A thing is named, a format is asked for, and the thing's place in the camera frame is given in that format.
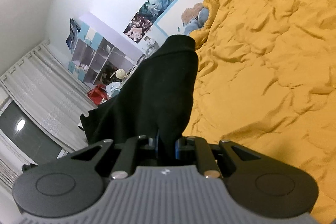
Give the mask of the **red bag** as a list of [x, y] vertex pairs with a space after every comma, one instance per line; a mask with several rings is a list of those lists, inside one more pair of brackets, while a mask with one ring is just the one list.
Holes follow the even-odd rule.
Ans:
[[105, 87], [103, 84], [98, 84], [87, 93], [88, 98], [97, 106], [109, 99]]

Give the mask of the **white lace curtain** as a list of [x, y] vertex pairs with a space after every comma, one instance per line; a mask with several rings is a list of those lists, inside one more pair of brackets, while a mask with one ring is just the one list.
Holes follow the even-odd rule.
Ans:
[[44, 164], [87, 146], [80, 116], [94, 109], [88, 88], [40, 44], [1, 76], [8, 98], [1, 103], [1, 145], [14, 170]]

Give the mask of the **beige round hat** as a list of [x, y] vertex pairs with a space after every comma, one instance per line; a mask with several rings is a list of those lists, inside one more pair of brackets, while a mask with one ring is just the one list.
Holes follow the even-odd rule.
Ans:
[[124, 78], [127, 77], [127, 73], [126, 73], [126, 71], [123, 70], [123, 69], [118, 69], [118, 70], [116, 70], [114, 75], [115, 75], [116, 78], [119, 79], [119, 80], [123, 80]]

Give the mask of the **black garment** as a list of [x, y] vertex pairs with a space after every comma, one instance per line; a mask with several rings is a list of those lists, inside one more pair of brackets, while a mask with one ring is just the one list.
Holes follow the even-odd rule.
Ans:
[[81, 115], [88, 144], [124, 143], [145, 135], [157, 140], [162, 161], [175, 157], [175, 143], [190, 120], [198, 71], [195, 40], [173, 35], [145, 59], [110, 100]]

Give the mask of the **anime poster strip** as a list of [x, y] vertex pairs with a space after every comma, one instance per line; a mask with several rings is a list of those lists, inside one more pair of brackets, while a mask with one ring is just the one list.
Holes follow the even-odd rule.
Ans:
[[175, 0], [146, 0], [123, 33], [135, 43], [139, 43], [173, 1]]

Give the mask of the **blue plush toy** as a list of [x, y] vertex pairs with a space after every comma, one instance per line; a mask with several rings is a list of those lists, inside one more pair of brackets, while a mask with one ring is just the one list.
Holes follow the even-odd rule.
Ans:
[[184, 26], [184, 35], [189, 35], [192, 31], [201, 29], [209, 18], [209, 9], [202, 3], [196, 3], [192, 8], [187, 8], [181, 14]]

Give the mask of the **grey chair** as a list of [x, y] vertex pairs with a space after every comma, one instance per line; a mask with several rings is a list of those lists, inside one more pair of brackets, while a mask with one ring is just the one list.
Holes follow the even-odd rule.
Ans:
[[145, 43], [145, 53], [137, 60], [137, 65], [140, 65], [143, 60], [152, 56], [159, 49], [159, 44], [151, 37], [145, 36], [143, 41]]

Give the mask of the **mustard yellow duvet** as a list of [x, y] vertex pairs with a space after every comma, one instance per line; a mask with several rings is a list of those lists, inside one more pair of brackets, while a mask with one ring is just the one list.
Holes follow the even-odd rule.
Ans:
[[335, 220], [335, 0], [204, 0], [184, 135], [229, 139], [311, 174]]

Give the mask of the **white cubby shelf unit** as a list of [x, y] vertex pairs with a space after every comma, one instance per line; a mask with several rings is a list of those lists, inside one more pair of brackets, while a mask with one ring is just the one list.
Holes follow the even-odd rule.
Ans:
[[66, 44], [72, 53], [68, 71], [88, 87], [108, 84], [118, 69], [131, 71], [143, 52], [95, 15], [70, 19]]

